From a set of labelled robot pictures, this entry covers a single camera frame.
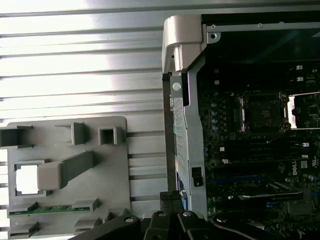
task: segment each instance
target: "capacitor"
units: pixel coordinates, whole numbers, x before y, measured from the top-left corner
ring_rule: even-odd
[[[310,179],[310,181],[312,181],[312,182],[318,180],[318,178],[317,178],[316,176],[313,176],[313,175],[310,175],[310,176],[309,176],[309,179]]]

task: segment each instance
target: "metal bracket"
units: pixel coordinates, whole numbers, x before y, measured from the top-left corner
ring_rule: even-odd
[[[166,19],[163,27],[162,72],[186,71],[206,48],[206,34],[206,25],[202,25],[200,15],[171,16]]]
[[[170,77],[170,97],[172,99],[183,97],[181,76]]]
[[[268,23],[268,24],[243,24],[243,25],[212,25],[207,26],[208,33],[222,32],[247,32],[247,31],[270,31],[270,30],[299,30],[318,29],[320,22],[295,22],[295,23]]]

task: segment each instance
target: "motherboard chip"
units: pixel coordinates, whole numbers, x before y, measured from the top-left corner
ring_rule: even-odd
[[[245,131],[251,133],[279,132],[283,128],[280,93],[252,93],[243,97]]]
[[[288,201],[287,202],[288,213],[291,216],[310,215],[313,211],[313,202],[308,201]]]

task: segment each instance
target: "gray plastic panel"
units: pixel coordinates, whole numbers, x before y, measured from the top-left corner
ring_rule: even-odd
[[[56,126],[70,126],[73,123],[85,126],[85,144],[55,145],[56,143],[66,143],[71,138],[70,128]],[[32,236],[74,234],[75,225],[80,219],[101,219],[103,221],[110,212],[109,209],[131,209],[126,140],[127,123],[124,117],[33,121],[24,124],[32,125],[33,128],[24,131],[19,136],[20,141],[33,144],[34,147],[8,150],[10,204],[8,211],[19,212],[15,207],[25,211],[30,207],[28,205],[35,202],[40,207],[72,205],[73,209],[74,207],[90,207],[90,211],[10,215],[11,226],[38,222],[39,231],[33,233]],[[13,122],[8,127],[13,128],[17,125],[18,123]],[[121,132],[121,136],[118,137],[122,141],[117,144],[99,145],[99,128],[105,126],[117,127],[117,132]],[[37,194],[28,197],[16,196],[15,165],[17,163],[27,163],[30,160],[60,162],[84,151],[93,151],[94,167],[70,179],[64,188],[53,190],[46,197]]]

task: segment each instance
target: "gray plastic bracket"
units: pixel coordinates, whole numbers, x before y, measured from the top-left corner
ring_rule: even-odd
[[[17,204],[14,206],[10,206],[7,212],[8,213],[28,212],[34,207],[36,207],[37,205],[38,205],[37,202],[30,203],[30,204]]]
[[[63,189],[69,181],[94,166],[92,151],[85,151],[62,161],[39,165],[37,169],[38,189],[43,191]]]
[[[28,239],[38,230],[38,222],[16,225],[8,231],[8,239]]]
[[[31,148],[32,144],[20,141],[23,130],[32,129],[32,125],[0,128],[0,149]]]
[[[185,72],[206,47],[207,31],[201,15],[167,18],[163,26],[162,73]]]
[[[99,217],[82,217],[74,225],[74,235],[81,234],[90,229],[99,226],[102,223],[102,220]]]
[[[68,128],[71,131],[71,141],[58,142],[55,146],[75,146],[85,144],[86,138],[86,125],[84,123],[72,122],[71,124],[54,125],[57,128]]]
[[[114,144],[118,145],[123,142],[123,131],[121,127],[99,127],[98,128],[98,144]]]
[[[92,200],[78,200],[72,204],[73,209],[90,208],[90,212],[94,212],[100,206],[98,198]]]

